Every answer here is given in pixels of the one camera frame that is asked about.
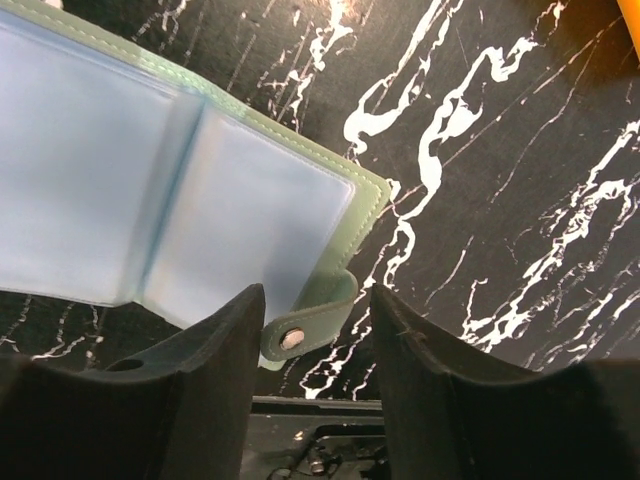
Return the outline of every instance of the card wallet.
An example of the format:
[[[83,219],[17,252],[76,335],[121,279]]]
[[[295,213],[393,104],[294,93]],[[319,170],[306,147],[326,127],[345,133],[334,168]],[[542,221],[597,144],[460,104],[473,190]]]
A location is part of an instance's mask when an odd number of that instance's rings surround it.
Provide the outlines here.
[[[262,283],[263,366],[336,337],[386,181],[37,0],[0,0],[0,68],[0,289],[185,328]]]

